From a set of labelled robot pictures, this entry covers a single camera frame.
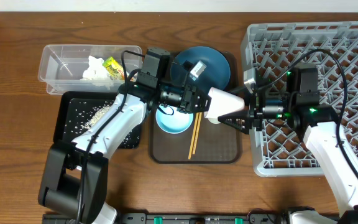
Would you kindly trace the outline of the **white cup pink inside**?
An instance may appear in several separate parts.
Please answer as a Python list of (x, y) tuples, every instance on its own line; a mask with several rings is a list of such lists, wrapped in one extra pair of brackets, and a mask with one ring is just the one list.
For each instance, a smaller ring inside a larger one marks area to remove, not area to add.
[(241, 97), (217, 88), (210, 88), (208, 96), (211, 98), (211, 101), (208, 111), (204, 112), (204, 118), (213, 124), (219, 124), (219, 116), (245, 108), (245, 102)]

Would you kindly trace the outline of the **dark blue plate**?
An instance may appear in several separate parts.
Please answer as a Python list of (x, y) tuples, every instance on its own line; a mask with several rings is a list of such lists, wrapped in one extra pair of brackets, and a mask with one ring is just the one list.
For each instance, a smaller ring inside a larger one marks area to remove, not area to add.
[[(193, 67), (199, 61), (204, 63), (206, 68), (193, 80), (189, 77), (190, 71), (185, 68), (185, 64)], [(221, 52), (210, 47), (197, 46), (186, 49), (175, 57), (171, 65), (170, 77), (172, 83), (176, 85), (182, 84), (186, 77), (186, 84), (196, 85), (208, 94), (212, 87), (225, 89), (231, 77), (231, 69)]]

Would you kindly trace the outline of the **light blue bowl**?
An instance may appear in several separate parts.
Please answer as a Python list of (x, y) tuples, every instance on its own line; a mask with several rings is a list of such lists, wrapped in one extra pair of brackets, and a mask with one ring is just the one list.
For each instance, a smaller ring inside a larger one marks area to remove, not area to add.
[(155, 113), (155, 119), (163, 131), (169, 134), (179, 134), (186, 131), (193, 122), (194, 115), (182, 113), (174, 106), (160, 105)]

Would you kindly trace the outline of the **yellow snack wrapper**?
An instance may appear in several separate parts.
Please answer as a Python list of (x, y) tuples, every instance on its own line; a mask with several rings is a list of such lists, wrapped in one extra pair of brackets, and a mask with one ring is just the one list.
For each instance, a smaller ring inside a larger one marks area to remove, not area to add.
[(112, 80), (124, 80), (124, 69), (113, 57), (107, 58), (102, 66), (107, 70)]

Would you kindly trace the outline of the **white tissue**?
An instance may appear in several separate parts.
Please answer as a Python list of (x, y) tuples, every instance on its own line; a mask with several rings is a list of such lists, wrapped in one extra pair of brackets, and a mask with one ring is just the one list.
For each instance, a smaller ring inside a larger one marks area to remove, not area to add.
[(81, 81), (112, 81), (112, 78), (103, 66), (103, 63), (103, 58), (96, 58), (90, 55), (88, 57), (88, 68), (83, 72)]

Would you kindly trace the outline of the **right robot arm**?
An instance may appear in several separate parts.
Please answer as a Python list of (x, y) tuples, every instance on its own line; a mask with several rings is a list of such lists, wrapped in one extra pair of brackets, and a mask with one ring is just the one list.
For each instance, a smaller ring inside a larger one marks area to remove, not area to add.
[(358, 223), (358, 158), (344, 133), (341, 118), (330, 105), (319, 102), (318, 69), (312, 63), (292, 65), (284, 93), (270, 94), (271, 85), (255, 79), (248, 86), (248, 109), (219, 116), (244, 134), (264, 121), (282, 120), (296, 132), (322, 168), (339, 209), (339, 223)]

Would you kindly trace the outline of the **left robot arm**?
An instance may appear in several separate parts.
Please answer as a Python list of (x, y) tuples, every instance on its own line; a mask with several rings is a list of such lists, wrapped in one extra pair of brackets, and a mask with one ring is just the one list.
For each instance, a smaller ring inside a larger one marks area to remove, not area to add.
[(55, 141), (47, 156), (38, 203), (75, 223), (114, 223), (115, 208), (106, 202), (109, 160), (124, 138), (160, 105), (182, 113), (208, 111), (211, 97), (196, 85), (172, 85), (164, 79), (170, 52), (150, 47), (141, 69), (124, 75), (110, 110), (71, 142)]

